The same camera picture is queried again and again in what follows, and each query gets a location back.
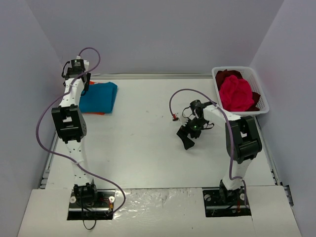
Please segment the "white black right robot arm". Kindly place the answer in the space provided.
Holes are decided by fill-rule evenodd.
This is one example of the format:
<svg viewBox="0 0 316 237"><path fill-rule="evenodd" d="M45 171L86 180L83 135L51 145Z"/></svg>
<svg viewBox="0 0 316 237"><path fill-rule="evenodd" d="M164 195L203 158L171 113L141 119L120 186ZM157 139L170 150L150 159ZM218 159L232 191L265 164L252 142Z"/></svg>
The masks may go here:
<svg viewBox="0 0 316 237"><path fill-rule="evenodd" d="M254 118L241 117L226 111L212 102L202 103L194 100L189 105L193 119L184 118L177 136L181 139L184 149L192 148L193 139L200 137L206 130L206 124L212 123L225 129L226 148L230 157L227 173L220 181L219 198L225 204L230 204L238 197L241 189L246 191L244 176L251 163L262 150L262 143Z"/></svg>

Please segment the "teal blue t shirt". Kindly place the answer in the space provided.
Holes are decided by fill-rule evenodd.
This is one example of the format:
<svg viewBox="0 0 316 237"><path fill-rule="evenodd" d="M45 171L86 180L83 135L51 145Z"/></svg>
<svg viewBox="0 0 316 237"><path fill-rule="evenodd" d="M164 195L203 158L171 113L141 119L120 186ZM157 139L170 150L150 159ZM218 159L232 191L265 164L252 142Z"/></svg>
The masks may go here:
<svg viewBox="0 0 316 237"><path fill-rule="evenodd" d="M118 86L113 82L89 85L89 90L80 97L79 109L84 112L111 114L114 108Z"/></svg>

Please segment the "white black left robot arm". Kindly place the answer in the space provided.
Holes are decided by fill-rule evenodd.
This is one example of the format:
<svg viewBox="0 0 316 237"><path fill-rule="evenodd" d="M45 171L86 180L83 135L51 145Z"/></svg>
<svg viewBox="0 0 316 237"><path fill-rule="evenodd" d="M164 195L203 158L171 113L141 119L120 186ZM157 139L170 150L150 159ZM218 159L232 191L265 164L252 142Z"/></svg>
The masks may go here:
<svg viewBox="0 0 316 237"><path fill-rule="evenodd" d="M99 202L99 193L93 177L86 173L88 162L84 149L84 137L87 127L79 109L81 94L89 87L90 73L86 70L89 62L77 56L68 62L65 79L65 95L58 107L52 108L51 114L57 130L57 135L66 144L72 159L74 173L73 195L81 205L95 206Z"/></svg>

